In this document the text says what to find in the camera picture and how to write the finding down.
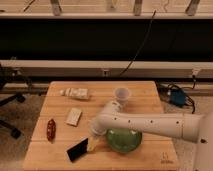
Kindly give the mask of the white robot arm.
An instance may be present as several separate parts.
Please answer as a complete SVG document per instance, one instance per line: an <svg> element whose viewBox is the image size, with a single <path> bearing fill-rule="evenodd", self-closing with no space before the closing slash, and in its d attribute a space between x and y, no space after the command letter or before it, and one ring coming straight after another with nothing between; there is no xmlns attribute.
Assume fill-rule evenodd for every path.
<svg viewBox="0 0 213 171"><path fill-rule="evenodd" d="M90 134L102 136L108 129L126 128L196 143L193 171L213 171L213 114L129 114L117 101L108 102L91 119Z"/></svg>

